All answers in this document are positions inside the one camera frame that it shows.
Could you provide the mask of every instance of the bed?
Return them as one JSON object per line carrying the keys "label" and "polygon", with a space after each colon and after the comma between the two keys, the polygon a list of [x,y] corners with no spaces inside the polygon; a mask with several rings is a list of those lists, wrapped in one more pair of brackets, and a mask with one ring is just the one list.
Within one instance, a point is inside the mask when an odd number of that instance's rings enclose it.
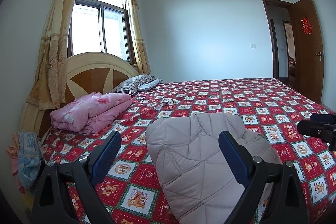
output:
{"label": "bed", "polygon": [[[105,93],[137,75],[125,61],[104,53],[68,59],[67,103],[93,91]],[[160,117],[204,112],[240,115],[245,127],[264,134],[282,161],[293,161],[310,210],[318,220],[336,197],[336,153],[320,140],[301,136],[296,125],[311,113],[330,113],[276,79],[234,79],[162,83],[137,93],[133,104],[117,120],[96,134],[82,135],[50,129],[42,145],[45,160],[59,164],[88,155],[112,130],[122,146],[104,182],[96,190],[116,223],[178,223],[163,195],[147,152],[145,130]],[[50,127],[49,111],[26,104],[21,128],[43,136]],[[73,184],[69,185],[78,218],[89,223]],[[257,223],[263,210],[255,216]]]}

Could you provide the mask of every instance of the metal screw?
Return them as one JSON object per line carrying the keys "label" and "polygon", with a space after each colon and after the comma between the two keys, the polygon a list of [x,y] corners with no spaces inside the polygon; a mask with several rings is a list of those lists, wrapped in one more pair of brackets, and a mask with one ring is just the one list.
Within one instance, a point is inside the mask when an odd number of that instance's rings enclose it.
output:
{"label": "metal screw", "polygon": [[87,161],[87,156],[80,156],[79,158],[78,158],[78,160],[79,160],[79,162],[81,162],[81,163],[83,163],[83,162],[86,162]]}
{"label": "metal screw", "polygon": [[286,165],[288,167],[293,167],[293,163],[290,160],[286,161]]}
{"label": "metal screw", "polygon": [[252,160],[253,160],[254,162],[256,162],[257,164],[259,164],[259,163],[261,163],[261,162],[263,161],[263,159],[260,158],[259,156],[254,156],[254,157],[252,158]]}
{"label": "metal screw", "polygon": [[50,161],[48,161],[48,163],[47,163],[47,165],[48,165],[49,167],[52,167],[54,164],[55,164],[55,161],[54,161],[54,160],[50,160]]}

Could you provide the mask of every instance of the window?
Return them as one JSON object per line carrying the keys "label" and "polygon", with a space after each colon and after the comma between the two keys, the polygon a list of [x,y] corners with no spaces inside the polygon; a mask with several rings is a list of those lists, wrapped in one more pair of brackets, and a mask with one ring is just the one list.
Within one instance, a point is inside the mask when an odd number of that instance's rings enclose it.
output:
{"label": "window", "polygon": [[107,52],[132,62],[125,0],[75,0],[68,56]]}

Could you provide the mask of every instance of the folded clothes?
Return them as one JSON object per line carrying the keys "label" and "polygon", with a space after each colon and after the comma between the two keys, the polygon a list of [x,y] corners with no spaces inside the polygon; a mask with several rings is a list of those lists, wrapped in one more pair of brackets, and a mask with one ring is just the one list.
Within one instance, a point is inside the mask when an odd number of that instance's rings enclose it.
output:
{"label": "folded clothes", "polygon": [[16,177],[17,188],[20,191],[20,193],[24,194],[25,189],[21,185],[21,182],[19,181],[19,178],[17,176],[18,168],[19,168],[19,161],[18,161],[17,153],[20,150],[20,142],[19,142],[18,133],[14,133],[13,140],[14,140],[14,145],[10,145],[9,148],[6,151],[9,155],[9,157],[10,157],[10,162],[11,162],[11,167],[12,167],[12,175],[14,177]]}
{"label": "folded clothes", "polygon": [[18,132],[20,149],[18,155],[18,178],[22,186],[29,190],[37,178],[41,165],[38,136],[34,132]]}
{"label": "folded clothes", "polygon": [[120,113],[124,112],[130,105],[133,103],[132,99],[127,100],[126,102],[121,103],[115,107],[110,108],[109,110],[90,118],[78,133],[90,134],[97,133],[103,130],[105,127],[109,126]]}
{"label": "folded clothes", "polygon": [[51,124],[55,128],[79,132],[86,126],[90,118],[96,117],[129,99],[131,96],[125,93],[102,95],[100,92],[93,92],[52,111],[50,113]]}

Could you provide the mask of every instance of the black clamp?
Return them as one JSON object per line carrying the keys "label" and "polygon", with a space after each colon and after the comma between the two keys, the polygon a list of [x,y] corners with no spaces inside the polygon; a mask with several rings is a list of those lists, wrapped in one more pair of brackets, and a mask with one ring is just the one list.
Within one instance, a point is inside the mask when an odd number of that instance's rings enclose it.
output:
{"label": "black clamp", "polygon": [[301,135],[319,138],[329,144],[330,151],[336,151],[336,115],[315,114],[310,120],[301,120],[297,125],[297,131]]}
{"label": "black clamp", "polygon": [[95,186],[104,181],[120,150],[121,136],[111,131],[106,141],[76,161],[58,165],[48,161],[40,178],[31,224],[79,224],[67,182],[74,182],[91,223],[115,224],[100,200]]}
{"label": "black clamp", "polygon": [[259,224],[307,224],[305,197],[294,164],[282,165],[252,157],[228,131],[218,138],[219,147],[238,183],[245,190],[224,224],[249,224],[258,207],[266,183],[273,182],[264,214]]}

